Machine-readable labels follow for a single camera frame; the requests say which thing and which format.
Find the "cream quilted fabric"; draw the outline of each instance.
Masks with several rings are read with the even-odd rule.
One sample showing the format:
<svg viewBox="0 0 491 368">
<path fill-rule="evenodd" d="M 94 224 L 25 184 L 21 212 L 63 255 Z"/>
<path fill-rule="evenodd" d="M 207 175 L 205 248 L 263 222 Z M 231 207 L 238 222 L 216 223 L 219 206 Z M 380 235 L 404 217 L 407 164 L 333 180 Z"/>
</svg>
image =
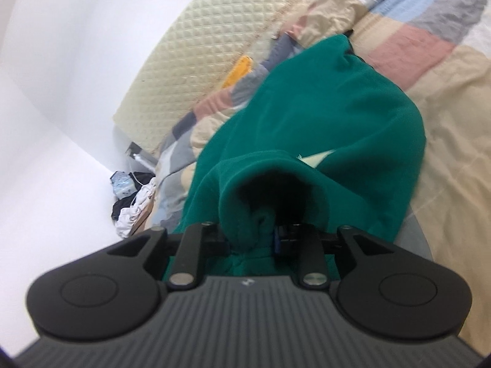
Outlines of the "cream quilted fabric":
<svg viewBox="0 0 491 368">
<path fill-rule="evenodd" d="M 193 0 L 148 57 L 114 121 L 150 153 L 243 54 L 264 59 L 281 23 L 313 0 Z"/>
</svg>

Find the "green hoodie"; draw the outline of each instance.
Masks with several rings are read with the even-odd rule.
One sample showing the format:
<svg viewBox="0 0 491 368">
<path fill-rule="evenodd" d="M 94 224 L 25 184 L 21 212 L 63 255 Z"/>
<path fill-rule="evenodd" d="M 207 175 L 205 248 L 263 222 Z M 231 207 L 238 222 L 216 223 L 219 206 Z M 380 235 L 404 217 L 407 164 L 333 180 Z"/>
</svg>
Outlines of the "green hoodie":
<svg viewBox="0 0 491 368">
<path fill-rule="evenodd" d="M 209 274 L 288 271 L 272 257 L 274 225 L 340 225 L 393 241 L 418 178 L 417 107 L 350 54 L 343 36 L 278 65 L 198 158 L 183 218 L 218 222 L 232 255 Z"/>
</svg>

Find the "metal screw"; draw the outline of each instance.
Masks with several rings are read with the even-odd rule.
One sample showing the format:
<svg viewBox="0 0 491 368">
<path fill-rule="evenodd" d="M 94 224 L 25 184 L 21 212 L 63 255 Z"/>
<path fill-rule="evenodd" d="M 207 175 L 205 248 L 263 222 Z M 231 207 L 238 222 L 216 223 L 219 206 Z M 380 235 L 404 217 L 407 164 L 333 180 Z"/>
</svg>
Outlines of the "metal screw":
<svg viewBox="0 0 491 368">
<path fill-rule="evenodd" d="M 311 272 L 305 274 L 303 281 L 307 285 L 320 286 L 320 285 L 324 285 L 327 282 L 327 277 L 324 274 L 321 274 L 320 272 Z"/>
<path fill-rule="evenodd" d="M 177 272 L 169 278 L 171 284 L 176 286 L 186 286 L 191 284 L 195 278 L 188 272 Z"/>
</svg>

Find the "patchwork bedspread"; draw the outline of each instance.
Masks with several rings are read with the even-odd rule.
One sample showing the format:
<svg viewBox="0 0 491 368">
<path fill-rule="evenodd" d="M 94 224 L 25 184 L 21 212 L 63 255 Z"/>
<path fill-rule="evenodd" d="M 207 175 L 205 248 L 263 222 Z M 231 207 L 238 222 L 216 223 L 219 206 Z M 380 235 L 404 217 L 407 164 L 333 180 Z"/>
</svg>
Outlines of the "patchwork bedspread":
<svg viewBox="0 0 491 368">
<path fill-rule="evenodd" d="M 266 61 L 234 86 L 208 95 L 174 126 L 162 144 L 159 192 L 148 225 L 163 221 L 170 230 L 176 227 L 199 153 L 247 106 L 275 65 L 327 36 L 354 29 L 354 52 L 407 93 L 425 125 L 425 159 L 403 228 L 419 223 L 435 261 L 466 279 L 473 306 L 461 336 L 489 353 L 489 1 L 316 0 L 285 24 Z"/>
</svg>

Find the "blue fabric patch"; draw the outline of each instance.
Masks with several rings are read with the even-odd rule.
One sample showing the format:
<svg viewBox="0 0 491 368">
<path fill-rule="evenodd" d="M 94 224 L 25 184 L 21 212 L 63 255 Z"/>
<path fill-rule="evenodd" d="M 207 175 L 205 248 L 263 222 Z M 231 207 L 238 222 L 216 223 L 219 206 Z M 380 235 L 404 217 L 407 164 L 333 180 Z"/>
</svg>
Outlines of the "blue fabric patch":
<svg viewBox="0 0 491 368">
<path fill-rule="evenodd" d="M 434 0 L 385 0 L 372 12 L 407 23 L 426 11 Z"/>
<path fill-rule="evenodd" d="M 188 112 L 185 117 L 176 123 L 172 128 L 172 135 L 178 140 L 186 131 L 196 124 L 196 115 L 193 111 Z"/>
</svg>

